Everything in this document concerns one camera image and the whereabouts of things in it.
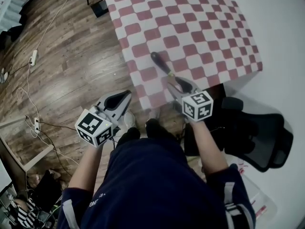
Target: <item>black handle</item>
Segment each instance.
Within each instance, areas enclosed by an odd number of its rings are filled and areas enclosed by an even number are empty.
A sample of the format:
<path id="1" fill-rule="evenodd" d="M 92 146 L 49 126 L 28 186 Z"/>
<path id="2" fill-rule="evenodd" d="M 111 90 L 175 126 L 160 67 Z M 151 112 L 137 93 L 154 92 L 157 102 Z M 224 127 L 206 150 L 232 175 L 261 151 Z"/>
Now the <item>black handle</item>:
<path id="1" fill-rule="evenodd" d="M 161 58 L 160 54 L 158 54 L 157 52 L 152 52 L 151 58 L 152 58 L 152 61 L 166 74 L 169 74 L 171 72 L 171 69 L 167 66 L 167 64 Z"/>

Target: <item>fiducial marker cube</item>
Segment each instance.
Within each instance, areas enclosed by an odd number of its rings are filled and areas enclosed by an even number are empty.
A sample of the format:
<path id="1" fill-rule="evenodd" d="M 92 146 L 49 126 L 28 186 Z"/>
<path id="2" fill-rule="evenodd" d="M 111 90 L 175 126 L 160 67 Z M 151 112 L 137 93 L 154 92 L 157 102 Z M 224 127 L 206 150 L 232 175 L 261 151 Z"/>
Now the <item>fiducial marker cube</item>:
<path id="1" fill-rule="evenodd" d="M 198 122 L 212 115 L 213 99 L 207 91 L 195 93 L 182 98 L 182 112 Z"/>
<path id="2" fill-rule="evenodd" d="M 83 140 L 95 147 L 100 147 L 113 136 L 112 123 L 87 109 L 78 118 L 75 128 Z"/>

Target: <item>navy blue shirt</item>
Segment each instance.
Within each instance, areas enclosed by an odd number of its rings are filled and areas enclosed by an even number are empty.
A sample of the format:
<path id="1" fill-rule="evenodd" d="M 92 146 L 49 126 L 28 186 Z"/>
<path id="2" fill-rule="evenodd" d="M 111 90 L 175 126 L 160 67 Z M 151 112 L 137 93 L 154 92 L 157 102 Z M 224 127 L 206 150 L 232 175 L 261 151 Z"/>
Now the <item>navy blue shirt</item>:
<path id="1" fill-rule="evenodd" d="M 225 198 L 228 184 L 233 190 Z M 81 229 L 230 228 L 231 221 L 243 228 L 255 225 L 237 169 L 212 174 L 205 183 L 171 140 L 143 138 L 117 147 L 94 196 L 67 188 L 62 202 L 69 199 Z M 62 209 L 57 228 L 69 228 Z"/>

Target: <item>striped fabric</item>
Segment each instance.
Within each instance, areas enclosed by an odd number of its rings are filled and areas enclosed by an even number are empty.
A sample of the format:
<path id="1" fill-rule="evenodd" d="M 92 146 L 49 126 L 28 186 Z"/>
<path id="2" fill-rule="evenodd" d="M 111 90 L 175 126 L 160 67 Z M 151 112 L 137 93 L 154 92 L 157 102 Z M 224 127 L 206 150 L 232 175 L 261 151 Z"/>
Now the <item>striped fabric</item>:
<path id="1" fill-rule="evenodd" d="M 37 208 L 31 198 L 27 201 L 27 206 L 29 212 L 25 212 L 21 207 L 18 208 L 18 221 L 25 228 L 34 228 Z"/>
<path id="2" fill-rule="evenodd" d="M 234 182 L 226 182 L 224 186 L 224 206 L 229 229 L 254 229 L 249 210 L 243 204 L 235 204 L 233 200 Z"/>

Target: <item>black office chair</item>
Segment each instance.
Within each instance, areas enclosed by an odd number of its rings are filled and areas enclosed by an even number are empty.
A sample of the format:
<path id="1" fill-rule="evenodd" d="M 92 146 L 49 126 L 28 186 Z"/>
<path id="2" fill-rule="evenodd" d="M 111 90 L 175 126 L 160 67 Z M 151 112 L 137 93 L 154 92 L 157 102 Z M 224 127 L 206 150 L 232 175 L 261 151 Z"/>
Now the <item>black office chair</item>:
<path id="1" fill-rule="evenodd" d="M 206 125 L 222 151 L 239 157 L 261 172 L 282 167 L 289 155 L 293 135 L 284 128 L 281 114 L 247 114 L 243 102 L 226 97 L 215 100 L 213 116 Z M 192 127 L 186 125 L 185 155 L 198 156 Z"/>

